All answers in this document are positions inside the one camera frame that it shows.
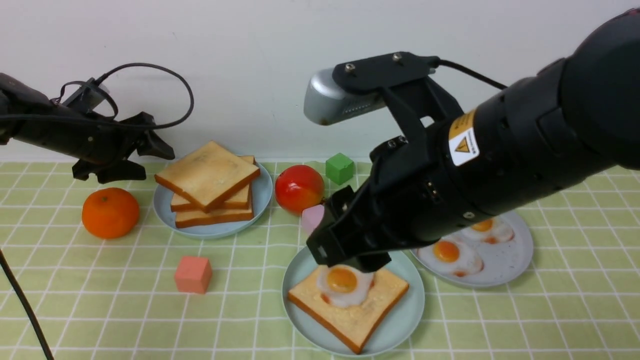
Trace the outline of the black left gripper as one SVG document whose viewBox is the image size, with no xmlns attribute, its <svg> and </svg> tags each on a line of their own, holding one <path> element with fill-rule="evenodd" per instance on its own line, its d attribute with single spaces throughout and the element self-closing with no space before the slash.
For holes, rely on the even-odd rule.
<svg viewBox="0 0 640 360">
<path fill-rule="evenodd" d="M 149 129 L 130 129 L 52 121 L 47 146 L 50 150 L 77 158 L 71 167 L 76 180 L 86 182 L 90 174 L 101 185 L 111 182 L 144 181 L 146 169 L 128 158 L 133 152 L 140 157 L 174 160 L 174 149 Z"/>
</svg>

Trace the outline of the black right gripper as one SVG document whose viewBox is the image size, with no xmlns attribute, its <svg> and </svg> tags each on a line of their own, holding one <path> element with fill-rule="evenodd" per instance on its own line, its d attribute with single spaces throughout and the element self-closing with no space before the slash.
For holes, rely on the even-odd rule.
<svg viewBox="0 0 640 360">
<path fill-rule="evenodd" d="M 390 251 L 420 248 L 467 224 L 462 191 L 447 173 L 448 146 L 439 132 L 464 114 L 431 78 L 455 69 L 496 89 L 500 82 L 436 55 L 394 52 L 336 64 L 332 78 L 347 93 L 376 93 L 400 129 L 370 152 L 371 173 L 357 191 L 343 187 L 324 203 L 324 216 L 306 246 L 315 263 L 373 273 Z"/>
</svg>

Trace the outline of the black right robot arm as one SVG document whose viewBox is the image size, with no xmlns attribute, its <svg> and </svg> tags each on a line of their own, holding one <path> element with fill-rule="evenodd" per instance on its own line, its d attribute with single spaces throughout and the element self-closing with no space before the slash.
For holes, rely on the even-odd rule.
<svg viewBox="0 0 640 360">
<path fill-rule="evenodd" d="M 375 272 L 392 251 L 425 248 L 614 166 L 638 170 L 639 61 L 635 7 L 510 86 L 403 51 L 318 71 L 305 95 L 308 120 L 329 126 L 387 109 L 401 135 L 370 152 L 359 189 L 327 198 L 307 249 L 319 265 Z M 430 77 L 441 66 L 499 92 L 464 112 Z"/>
</svg>

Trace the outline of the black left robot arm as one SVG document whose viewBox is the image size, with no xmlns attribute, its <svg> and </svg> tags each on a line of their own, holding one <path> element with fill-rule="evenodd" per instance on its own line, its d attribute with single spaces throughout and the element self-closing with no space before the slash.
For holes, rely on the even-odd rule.
<svg viewBox="0 0 640 360">
<path fill-rule="evenodd" d="M 100 184 L 145 180 L 144 166 L 130 160 L 134 152 L 175 158 L 174 149 L 151 129 L 151 114 L 116 121 L 95 111 L 103 101 L 117 110 L 97 79 L 79 82 L 67 100 L 59 101 L 2 73 L 1 144 L 15 140 L 75 158 L 73 177 L 86 181 L 94 174 Z"/>
</svg>

